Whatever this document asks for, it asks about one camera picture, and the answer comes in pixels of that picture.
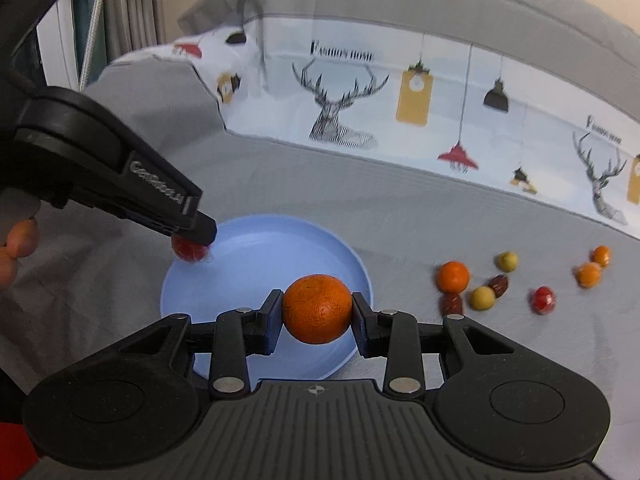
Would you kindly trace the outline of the person's left hand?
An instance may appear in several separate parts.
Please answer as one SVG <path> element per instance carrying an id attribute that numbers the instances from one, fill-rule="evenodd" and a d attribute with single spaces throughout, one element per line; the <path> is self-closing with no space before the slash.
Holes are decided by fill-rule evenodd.
<path id="1" fill-rule="evenodd" d="M 38 224 L 35 218 L 17 222 L 9 230 L 6 244 L 1 246 L 0 254 L 0 287 L 9 288 L 15 281 L 18 260 L 30 256 L 39 244 Z"/>

